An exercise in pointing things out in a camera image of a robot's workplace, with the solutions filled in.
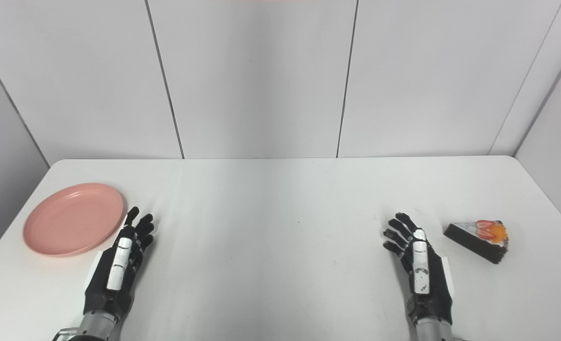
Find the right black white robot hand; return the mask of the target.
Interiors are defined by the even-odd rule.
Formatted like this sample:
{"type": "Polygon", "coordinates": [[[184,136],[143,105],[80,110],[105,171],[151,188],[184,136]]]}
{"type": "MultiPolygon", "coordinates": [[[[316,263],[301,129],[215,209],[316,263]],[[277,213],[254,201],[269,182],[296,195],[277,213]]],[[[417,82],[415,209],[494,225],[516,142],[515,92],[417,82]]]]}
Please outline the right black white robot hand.
{"type": "Polygon", "coordinates": [[[408,276],[407,314],[413,323],[432,318],[453,324],[453,299],[442,258],[434,250],[423,228],[404,212],[396,213],[383,231],[383,246],[398,258],[408,276]]]}

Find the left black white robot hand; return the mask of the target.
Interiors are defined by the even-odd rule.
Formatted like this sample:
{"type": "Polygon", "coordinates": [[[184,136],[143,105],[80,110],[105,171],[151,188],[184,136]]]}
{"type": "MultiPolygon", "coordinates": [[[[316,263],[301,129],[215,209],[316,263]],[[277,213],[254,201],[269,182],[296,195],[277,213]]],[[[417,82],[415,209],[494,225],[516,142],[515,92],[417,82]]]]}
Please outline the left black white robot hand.
{"type": "Polygon", "coordinates": [[[85,290],[84,314],[105,312],[123,319],[133,302],[133,285],[146,249],[153,243],[153,215],[135,223],[140,210],[132,207],[111,247],[101,254],[85,290]]]}

